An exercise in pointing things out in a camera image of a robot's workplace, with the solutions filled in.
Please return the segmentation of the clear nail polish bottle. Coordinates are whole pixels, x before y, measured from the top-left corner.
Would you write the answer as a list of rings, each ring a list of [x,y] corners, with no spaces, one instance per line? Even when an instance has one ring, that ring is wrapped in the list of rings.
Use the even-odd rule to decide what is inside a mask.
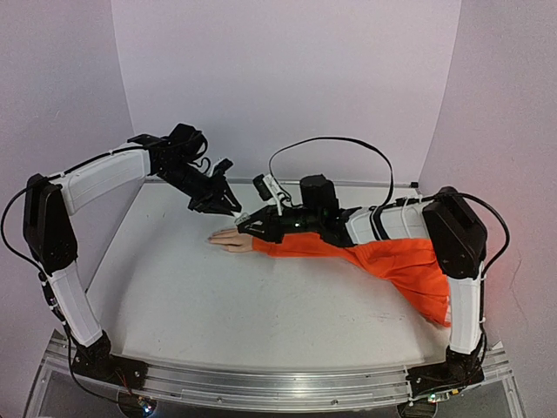
[[[250,214],[248,212],[242,212],[243,216],[240,219],[235,219],[235,224],[240,225],[243,222],[247,221],[250,218]]]

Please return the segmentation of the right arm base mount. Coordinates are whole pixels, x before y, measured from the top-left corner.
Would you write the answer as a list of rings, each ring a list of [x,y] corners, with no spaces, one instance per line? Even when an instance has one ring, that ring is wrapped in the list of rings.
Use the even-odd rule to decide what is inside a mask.
[[[482,364],[486,352],[486,338],[482,335],[478,346],[470,354],[457,353],[448,347],[443,362],[409,368],[406,381],[410,385],[410,399],[424,399],[483,382]]]

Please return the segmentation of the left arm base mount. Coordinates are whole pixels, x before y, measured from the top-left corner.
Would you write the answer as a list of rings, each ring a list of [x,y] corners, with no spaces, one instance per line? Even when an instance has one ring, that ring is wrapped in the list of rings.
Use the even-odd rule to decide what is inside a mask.
[[[73,374],[119,385],[130,391],[144,388],[147,363],[113,354],[111,340],[105,331],[88,347],[80,344],[72,332],[69,332],[69,337],[76,348],[75,354],[70,358],[70,370]]]

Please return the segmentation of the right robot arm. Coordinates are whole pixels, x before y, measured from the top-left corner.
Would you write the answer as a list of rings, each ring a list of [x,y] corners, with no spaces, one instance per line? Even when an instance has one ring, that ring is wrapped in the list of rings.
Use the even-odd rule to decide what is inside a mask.
[[[332,181],[300,180],[301,202],[271,175],[254,184],[265,206],[238,222],[257,250],[279,257],[337,257],[391,282],[426,319],[451,330],[449,349],[471,354],[481,340],[487,228],[469,205],[480,199],[451,186],[432,196],[341,207]]]

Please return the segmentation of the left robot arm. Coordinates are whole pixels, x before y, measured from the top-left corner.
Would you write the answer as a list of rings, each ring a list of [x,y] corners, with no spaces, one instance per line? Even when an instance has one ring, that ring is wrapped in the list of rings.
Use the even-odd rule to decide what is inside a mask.
[[[111,343],[92,311],[79,278],[78,245],[71,216],[132,182],[162,179],[189,197],[191,211],[236,217],[242,206],[225,176],[233,163],[212,163],[208,141],[191,125],[179,124],[162,138],[141,134],[119,147],[51,175],[34,174],[17,192],[24,199],[23,260],[38,270],[44,298],[69,339],[86,350],[86,369],[107,381],[117,373]]]

